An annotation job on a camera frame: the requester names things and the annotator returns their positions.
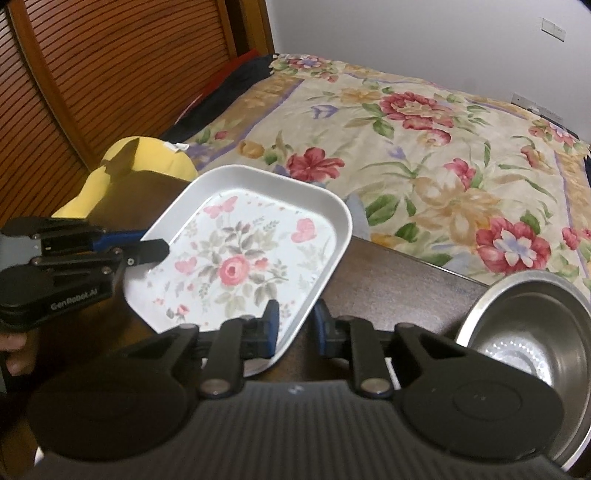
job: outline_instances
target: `pink butterfly print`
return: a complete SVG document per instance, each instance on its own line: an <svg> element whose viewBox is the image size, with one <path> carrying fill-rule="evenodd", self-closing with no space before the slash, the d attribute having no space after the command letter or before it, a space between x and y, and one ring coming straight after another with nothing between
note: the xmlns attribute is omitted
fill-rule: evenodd
<svg viewBox="0 0 591 480"><path fill-rule="evenodd" d="M231 212L234 210L234 204L238 200L238 197L231 197L221 205L211 205L211 207L205 207L203 211L209 215L209 218L217 218L222 212Z"/></svg>
<svg viewBox="0 0 591 480"><path fill-rule="evenodd" d="M197 257L191 257L188 260L180 260L174 264L174 268L177 271L185 274L190 275L195 271L195 267L197 266Z"/></svg>
<svg viewBox="0 0 591 480"><path fill-rule="evenodd" d="M296 244L316 238L316 227L309 218L298 220L296 230L297 232L291 234L291 240Z"/></svg>

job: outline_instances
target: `white wall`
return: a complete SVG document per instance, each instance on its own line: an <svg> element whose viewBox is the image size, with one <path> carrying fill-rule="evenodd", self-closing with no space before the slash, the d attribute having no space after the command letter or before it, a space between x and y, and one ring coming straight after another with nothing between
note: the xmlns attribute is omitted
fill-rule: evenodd
<svg viewBox="0 0 591 480"><path fill-rule="evenodd" d="M275 49L511 101L591 140L591 11L579 0L267 0ZM542 32L541 18L566 30Z"/></svg>

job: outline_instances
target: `red cloth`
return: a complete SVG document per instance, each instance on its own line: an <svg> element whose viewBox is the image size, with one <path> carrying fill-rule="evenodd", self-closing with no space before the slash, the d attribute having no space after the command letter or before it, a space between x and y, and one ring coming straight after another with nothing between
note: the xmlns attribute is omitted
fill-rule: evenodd
<svg viewBox="0 0 591 480"><path fill-rule="evenodd" d="M203 99L205 97L207 97L208 95L213 93L222 84L222 82L228 78L228 76L234 70L236 70L238 67L240 67L241 65L243 65L247 61L252 60L255 57L258 57L259 55L260 54L258 53L258 51L255 48L253 48L252 50L246 52L245 54L240 55L239 57L237 57L233 60L230 60L228 63L226 63L224 65L224 67L209 80L207 85L205 87L203 87L203 89L201 90L201 92L199 92L199 94L197 95L195 100L193 100L189 104L189 106L183 111L183 113L180 114L180 116L179 116L179 118L177 118L177 121L175 122L175 124L182 117L184 117L192 108L196 107L201 102L203 102Z"/></svg>

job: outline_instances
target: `metal bowl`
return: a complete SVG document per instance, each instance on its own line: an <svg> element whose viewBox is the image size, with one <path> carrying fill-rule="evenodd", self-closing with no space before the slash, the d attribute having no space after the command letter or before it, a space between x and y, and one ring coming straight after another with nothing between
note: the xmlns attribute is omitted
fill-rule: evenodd
<svg viewBox="0 0 591 480"><path fill-rule="evenodd" d="M591 311L558 275L529 270L494 284L472 307L456 342L541 378L564 405L548 455L572 467L591 439Z"/></svg>

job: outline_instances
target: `dark blanket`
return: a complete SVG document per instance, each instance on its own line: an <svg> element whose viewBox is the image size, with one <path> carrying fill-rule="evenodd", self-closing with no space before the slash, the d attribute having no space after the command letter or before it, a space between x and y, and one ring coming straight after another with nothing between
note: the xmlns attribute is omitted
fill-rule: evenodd
<svg viewBox="0 0 591 480"><path fill-rule="evenodd" d="M271 75L269 65L273 55L257 57L238 67L209 96L191 109L178 123L160 135L160 140L171 143L185 142L212 123L250 87Z"/></svg>

